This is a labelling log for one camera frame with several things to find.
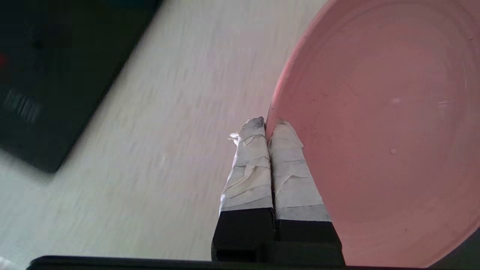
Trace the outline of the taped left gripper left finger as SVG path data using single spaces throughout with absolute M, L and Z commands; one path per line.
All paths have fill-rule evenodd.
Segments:
M 211 240 L 211 259 L 261 262 L 264 249 L 276 237 L 264 118 L 248 120 L 230 138 L 236 151 L 220 197 L 219 217 Z

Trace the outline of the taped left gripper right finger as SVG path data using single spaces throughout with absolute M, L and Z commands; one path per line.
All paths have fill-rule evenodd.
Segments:
M 280 263 L 344 263 L 341 240 L 290 123 L 277 123 L 269 151 L 276 211 L 272 258 Z

